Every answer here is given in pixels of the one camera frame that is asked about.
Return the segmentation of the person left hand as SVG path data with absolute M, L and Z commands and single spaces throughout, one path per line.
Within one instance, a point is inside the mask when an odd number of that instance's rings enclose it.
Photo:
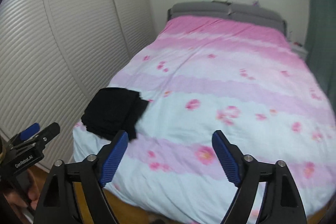
M 24 196 L 18 192 L 18 190 L 5 190 L 3 192 L 5 199 L 10 205 L 15 205 L 18 208 L 32 208 L 36 210 L 37 204 L 40 197 L 40 190 L 37 186 L 35 176 L 28 169 L 26 170 L 25 179 L 28 181 L 28 187 L 24 190 L 27 200 L 25 201 Z

